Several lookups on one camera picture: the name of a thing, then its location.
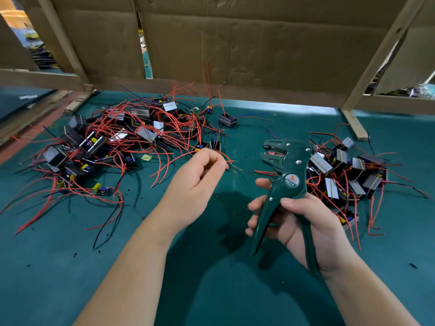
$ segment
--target hand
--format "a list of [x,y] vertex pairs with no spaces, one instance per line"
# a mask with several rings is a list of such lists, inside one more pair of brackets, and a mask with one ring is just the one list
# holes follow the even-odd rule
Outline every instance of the hand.
[[[255,184],[267,190],[271,188],[271,183],[266,178],[257,179]],[[247,206],[250,211],[258,211],[265,200],[266,196],[261,196],[251,201]],[[339,219],[319,198],[309,193],[301,199],[282,198],[281,206],[280,211],[271,218],[271,222],[279,226],[269,226],[266,236],[279,240],[305,268],[307,261],[305,259],[304,237],[292,212],[304,215],[311,222],[317,262],[325,279],[339,274],[349,264],[359,259],[347,239]],[[248,236],[253,235],[257,220],[258,215],[255,214],[248,221],[248,229],[245,230]]]
[[228,164],[219,153],[201,149],[177,171],[150,216],[176,235],[204,212],[226,169]]

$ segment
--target forearm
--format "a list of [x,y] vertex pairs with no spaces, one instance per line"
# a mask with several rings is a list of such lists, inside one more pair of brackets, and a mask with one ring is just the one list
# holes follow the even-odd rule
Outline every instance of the forearm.
[[326,283],[347,326],[418,325],[359,257],[342,274]]
[[158,228],[153,213],[128,241],[75,326],[154,324],[173,237]]

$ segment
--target yellow sticker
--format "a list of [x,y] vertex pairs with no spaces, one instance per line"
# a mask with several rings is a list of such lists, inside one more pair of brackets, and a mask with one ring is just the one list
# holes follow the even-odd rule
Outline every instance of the yellow sticker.
[[153,156],[150,156],[150,155],[148,155],[148,154],[144,154],[143,156],[142,156],[142,160],[145,160],[145,161],[150,161],[151,160],[151,158],[152,158]]

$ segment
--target fingernail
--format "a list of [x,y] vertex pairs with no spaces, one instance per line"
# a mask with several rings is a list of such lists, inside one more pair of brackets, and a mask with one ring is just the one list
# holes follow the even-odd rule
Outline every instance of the fingernail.
[[281,198],[281,205],[283,207],[291,207],[293,205],[293,199]]

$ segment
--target person's left arm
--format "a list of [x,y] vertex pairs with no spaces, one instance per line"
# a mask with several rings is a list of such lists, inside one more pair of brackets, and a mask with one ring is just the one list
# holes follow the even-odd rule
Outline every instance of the person's left arm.
[[228,165],[202,149],[184,164],[138,227],[74,326],[153,325],[166,254],[175,235],[205,210]]

